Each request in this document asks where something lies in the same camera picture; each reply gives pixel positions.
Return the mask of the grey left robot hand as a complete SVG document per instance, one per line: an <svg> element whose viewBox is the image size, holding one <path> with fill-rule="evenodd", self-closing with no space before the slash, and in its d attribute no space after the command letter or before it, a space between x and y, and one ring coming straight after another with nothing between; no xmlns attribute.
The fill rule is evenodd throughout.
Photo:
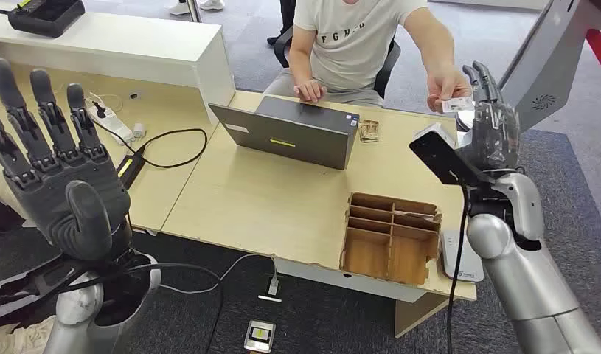
<svg viewBox="0 0 601 354"><path fill-rule="evenodd" d="M43 69L30 73L39 118L29 112L11 65L0 58L0 100L14 134L0 120L5 181L47 241L79 260L116 257L130 245L131 200L100 141L82 87L67 88L66 119Z"/></svg>

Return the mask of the person's right hand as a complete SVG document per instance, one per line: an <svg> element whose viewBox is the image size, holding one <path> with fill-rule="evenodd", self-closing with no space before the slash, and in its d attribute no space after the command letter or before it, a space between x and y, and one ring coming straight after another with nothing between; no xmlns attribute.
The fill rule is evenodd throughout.
<svg viewBox="0 0 601 354"><path fill-rule="evenodd" d="M326 87L315 79L297 83L293 90L300 100L313 103L318 102L327 92Z"/></svg>

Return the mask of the person's left hand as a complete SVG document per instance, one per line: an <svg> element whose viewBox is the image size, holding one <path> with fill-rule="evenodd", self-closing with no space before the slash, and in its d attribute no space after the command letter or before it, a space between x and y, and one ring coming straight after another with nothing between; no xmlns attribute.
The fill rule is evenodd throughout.
<svg viewBox="0 0 601 354"><path fill-rule="evenodd" d="M469 97L472 88L465 76L454 67L428 72L427 104L431 111L442 113L442 103L457 97Z"/></svg>

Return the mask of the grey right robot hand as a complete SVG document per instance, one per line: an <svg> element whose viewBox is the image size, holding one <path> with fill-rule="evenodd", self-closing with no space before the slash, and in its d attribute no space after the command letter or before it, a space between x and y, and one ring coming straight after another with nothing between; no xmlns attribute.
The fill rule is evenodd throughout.
<svg viewBox="0 0 601 354"><path fill-rule="evenodd" d="M459 154L480 170L517 167L520 122L516 110L505 103L489 69L478 61L463 66L473 89L474 118L471 141Z"/></svg>

